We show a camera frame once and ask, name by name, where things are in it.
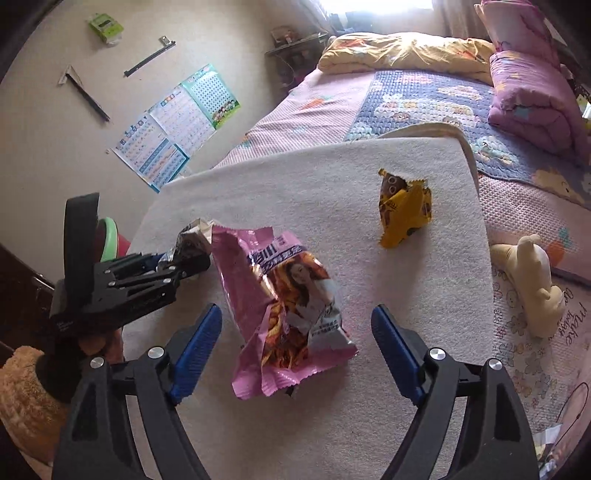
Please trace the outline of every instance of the silver screw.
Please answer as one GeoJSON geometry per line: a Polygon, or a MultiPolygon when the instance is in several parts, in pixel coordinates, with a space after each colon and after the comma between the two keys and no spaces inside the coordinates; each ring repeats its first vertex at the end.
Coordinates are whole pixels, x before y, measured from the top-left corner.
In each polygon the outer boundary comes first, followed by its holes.
{"type": "Polygon", "coordinates": [[[96,356],[90,361],[91,368],[100,368],[105,364],[105,359],[101,356],[96,356]]]}
{"type": "Polygon", "coordinates": [[[440,348],[431,348],[429,350],[429,355],[431,355],[431,358],[434,360],[443,360],[445,358],[445,352],[440,348]]]}
{"type": "Polygon", "coordinates": [[[160,358],[164,355],[164,348],[161,346],[153,346],[150,350],[148,350],[148,356],[150,358],[160,358]]]}
{"type": "Polygon", "coordinates": [[[503,364],[501,363],[501,361],[497,360],[496,358],[491,358],[488,361],[488,366],[491,367],[493,370],[500,370],[501,368],[503,368],[503,364]]]}

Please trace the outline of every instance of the educational chart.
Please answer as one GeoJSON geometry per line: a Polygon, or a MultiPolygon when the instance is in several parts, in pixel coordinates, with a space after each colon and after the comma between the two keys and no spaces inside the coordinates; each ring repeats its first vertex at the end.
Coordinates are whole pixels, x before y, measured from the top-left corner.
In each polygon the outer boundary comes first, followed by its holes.
{"type": "Polygon", "coordinates": [[[240,104],[207,65],[177,85],[125,131],[113,151],[156,192],[234,113],[240,104]]]}
{"type": "Polygon", "coordinates": [[[189,158],[215,133],[211,122],[180,85],[148,113],[189,158]]]}
{"type": "Polygon", "coordinates": [[[148,115],[131,125],[113,150],[156,192],[189,161],[189,157],[148,115]]]}
{"type": "Polygon", "coordinates": [[[211,64],[191,75],[181,85],[187,89],[216,130],[240,108],[238,100],[211,64]]]}

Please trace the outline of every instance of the yellow candy wrapper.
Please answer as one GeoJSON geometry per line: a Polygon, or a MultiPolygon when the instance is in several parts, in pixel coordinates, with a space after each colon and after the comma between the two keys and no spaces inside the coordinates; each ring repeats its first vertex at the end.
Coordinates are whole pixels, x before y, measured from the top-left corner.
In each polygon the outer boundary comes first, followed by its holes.
{"type": "Polygon", "coordinates": [[[379,216],[384,234],[379,244],[393,248],[431,221],[431,190],[427,180],[406,181],[383,168],[379,192],[379,216]]]}

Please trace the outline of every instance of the beige stuffed animal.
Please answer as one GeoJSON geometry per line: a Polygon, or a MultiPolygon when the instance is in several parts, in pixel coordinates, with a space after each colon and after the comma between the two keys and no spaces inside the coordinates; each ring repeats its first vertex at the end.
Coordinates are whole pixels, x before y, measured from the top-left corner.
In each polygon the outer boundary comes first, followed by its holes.
{"type": "Polygon", "coordinates": [[[564,315],[562,290],[552,285],[548,255],[539,235],[523,236],[517,245],[492,245],[491,261],[504,270],[515,287],[532,335],[551,337],[564,315]]]}

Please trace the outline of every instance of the yellow pillow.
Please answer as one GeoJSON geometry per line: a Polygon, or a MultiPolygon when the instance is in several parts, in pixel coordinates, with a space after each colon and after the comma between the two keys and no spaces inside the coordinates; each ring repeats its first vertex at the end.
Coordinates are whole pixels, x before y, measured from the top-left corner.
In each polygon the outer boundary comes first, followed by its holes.
{"type": "Polygon", "coordinates": [[[492,85],[492,43],[406,32],[392,35],[346,34],[326,49],[318,68],[325,73],[371,70],[429,70],[451,73],[492,85]]]}

